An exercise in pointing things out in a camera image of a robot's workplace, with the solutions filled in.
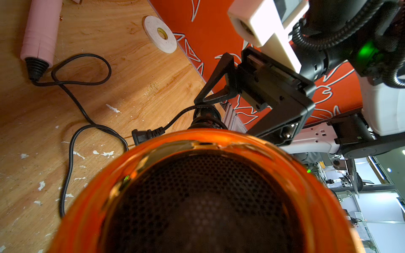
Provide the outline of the pink hair dryer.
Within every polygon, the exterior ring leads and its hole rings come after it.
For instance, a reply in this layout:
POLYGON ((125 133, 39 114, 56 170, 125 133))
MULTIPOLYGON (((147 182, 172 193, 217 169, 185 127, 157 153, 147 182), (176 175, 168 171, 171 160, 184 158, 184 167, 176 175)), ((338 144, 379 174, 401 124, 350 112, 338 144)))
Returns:
POLYGON ((20 58, 33 82, 53 66, 62 4, 62 0, 31 2, 20 58))

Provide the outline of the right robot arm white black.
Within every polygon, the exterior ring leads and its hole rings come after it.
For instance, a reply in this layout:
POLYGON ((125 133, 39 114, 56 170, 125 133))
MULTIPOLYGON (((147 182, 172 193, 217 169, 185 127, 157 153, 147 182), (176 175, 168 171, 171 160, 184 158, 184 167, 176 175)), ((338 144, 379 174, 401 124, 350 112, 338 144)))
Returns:
POLYGON ((355 159, 404 146, 404 1, 235 1, 228 16, 249 46, 238 65, 221 56, 195 104, 241 96, 271 108, 248 134, 290 154, 355 159), (343 62, 359 77, 361 111, 306 126, 315 81, 343 62))

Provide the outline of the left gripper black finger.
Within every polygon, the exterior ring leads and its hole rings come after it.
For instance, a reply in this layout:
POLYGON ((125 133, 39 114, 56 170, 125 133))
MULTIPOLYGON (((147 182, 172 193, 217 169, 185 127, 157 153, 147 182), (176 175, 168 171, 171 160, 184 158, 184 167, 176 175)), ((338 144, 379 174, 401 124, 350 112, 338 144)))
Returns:
POLYGON ((237 75, 234 57, 229 53, 223 54, 211 77, 194 100, 195 105, 216 104, 236 97, 236 77, 237 75), (226 81, 224 88, 217 93, 208 95, 222 78, 224 78, 226 81))

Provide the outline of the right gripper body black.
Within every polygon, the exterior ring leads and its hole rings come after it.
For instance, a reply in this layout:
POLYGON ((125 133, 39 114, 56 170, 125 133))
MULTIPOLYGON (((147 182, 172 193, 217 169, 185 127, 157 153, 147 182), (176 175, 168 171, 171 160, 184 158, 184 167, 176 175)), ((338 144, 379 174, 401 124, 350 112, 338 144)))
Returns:
POLYGON ((315 84, 252 47, 242 51, 236 74, 241 97, 257 112, 270 109, 247 134, 280 147, 291 144, 315 109, 315 84))

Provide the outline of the dark green hair dryer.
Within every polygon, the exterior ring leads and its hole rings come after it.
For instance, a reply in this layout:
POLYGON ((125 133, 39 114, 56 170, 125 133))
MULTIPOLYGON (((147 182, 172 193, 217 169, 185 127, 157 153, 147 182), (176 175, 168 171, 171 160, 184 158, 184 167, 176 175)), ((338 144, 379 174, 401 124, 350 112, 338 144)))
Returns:
POLYGON ((332 191, 246 134, 156 137, 102 169, 63 215, 51 253, 359 253, 332 191))

